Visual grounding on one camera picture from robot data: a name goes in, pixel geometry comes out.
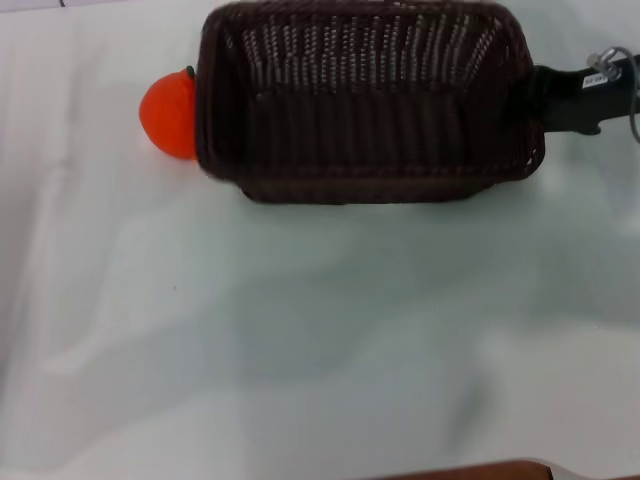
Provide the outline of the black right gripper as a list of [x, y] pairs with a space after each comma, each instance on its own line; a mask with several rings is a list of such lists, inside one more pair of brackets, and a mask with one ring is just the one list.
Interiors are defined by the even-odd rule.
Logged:
[[631, 53], [594, 53], [577, 71], [536, 65], [522, 81], [522, 116], [547, 132], [593, 136], [602, 122], [625, 117], [637, 136], [638, 113], [639, 57]]

